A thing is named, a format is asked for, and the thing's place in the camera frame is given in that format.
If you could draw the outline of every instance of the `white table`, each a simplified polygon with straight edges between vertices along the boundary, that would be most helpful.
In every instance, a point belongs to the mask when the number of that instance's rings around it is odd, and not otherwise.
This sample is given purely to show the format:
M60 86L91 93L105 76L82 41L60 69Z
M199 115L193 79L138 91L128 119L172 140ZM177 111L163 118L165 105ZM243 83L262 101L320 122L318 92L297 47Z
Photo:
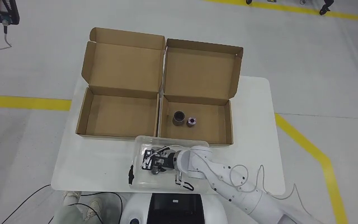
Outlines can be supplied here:
M66 122L51 185L55 190L135 192L128 184L133 141L84 138L75 134L87 83L79 78ZM285 192L270 84L264 78L241 76L232 101L234 144L214 150L214 162L247 166L255 182L265 166L265 188Z

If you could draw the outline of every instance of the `yellow tape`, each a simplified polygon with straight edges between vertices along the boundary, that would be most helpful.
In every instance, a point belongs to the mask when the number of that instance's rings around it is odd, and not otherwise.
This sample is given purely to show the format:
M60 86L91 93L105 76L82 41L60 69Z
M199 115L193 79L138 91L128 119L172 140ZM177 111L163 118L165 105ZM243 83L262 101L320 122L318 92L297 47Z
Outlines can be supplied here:
M70 100L0 96L0 108L68 111L70 107Z
M251 4L246 4L245 0L205 0L205 1L224 3L224 4L235 4L237 6L264 8L267 10L278 10L278 11L295 12L295 13L319 16L319 10L315 10L313 8L303 8L303 7L297 7L297 6L284 6L281 4L255 2L255 0L253 0L253 2ZM346 18L349 20L358 20L358 15L341 13L341 12L327 12L324 16L335 17L335 18Z
M275 114L276 124L297 144L311 154L321 165L326 180L328 194L331 199L333 213L336 217L337 224L348 224L345 208L338 188L335 172L331 160L321 152L314 144L306 139L298 130L289 124L282 116Z

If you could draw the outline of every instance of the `cardboard box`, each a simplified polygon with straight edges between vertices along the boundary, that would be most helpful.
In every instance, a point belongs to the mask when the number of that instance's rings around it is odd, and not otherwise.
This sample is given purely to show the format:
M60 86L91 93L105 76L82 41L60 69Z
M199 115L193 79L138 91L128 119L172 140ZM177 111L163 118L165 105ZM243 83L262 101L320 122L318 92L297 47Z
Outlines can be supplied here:
M229 99L237 92L243 48L174 39L167 47L159 137L233 144ZM173 125L178 110L196 125Z
M164 36L94 28L84 55L88 83L76 133L156 136Z

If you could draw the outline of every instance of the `floor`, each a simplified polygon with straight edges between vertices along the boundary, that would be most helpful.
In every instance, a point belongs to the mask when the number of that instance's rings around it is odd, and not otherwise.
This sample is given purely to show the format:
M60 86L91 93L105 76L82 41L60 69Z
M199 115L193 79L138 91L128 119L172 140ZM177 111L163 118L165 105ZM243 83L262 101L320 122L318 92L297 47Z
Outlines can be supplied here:
M277 4L300 6L298 0L283 1ZM322 2L307 1L305 7L319 9ZM275 112L331 159L346 216L357 223L356 21L202 0L17 4L20 25L8 31L13 48L0 52L0 95L71 99L95 26L244 47L241 74L267 78ZM358 3L336 2L331 9L355 13ZM50 183L67 113L0 108L0 220ZM336 223L320 164L277 131L286 195L296 183L306 209L323 223ZM61 192L44 189L8 223L46 223L61 198ZM285 203L300 208L296 195ZM241 222L255 223L249 217Z

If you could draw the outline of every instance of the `dark metal cylinder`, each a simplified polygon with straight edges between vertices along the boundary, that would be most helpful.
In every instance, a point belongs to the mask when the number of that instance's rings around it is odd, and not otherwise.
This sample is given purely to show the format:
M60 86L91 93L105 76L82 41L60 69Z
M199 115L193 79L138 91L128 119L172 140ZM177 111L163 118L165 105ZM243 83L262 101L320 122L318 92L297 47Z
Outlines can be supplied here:
M191 128L196 124L196 118L188 118L188 121L186 122L186 125Z
M175 126L181 126L184 124L185 114L181 111L177 111L173 115L173 124Z

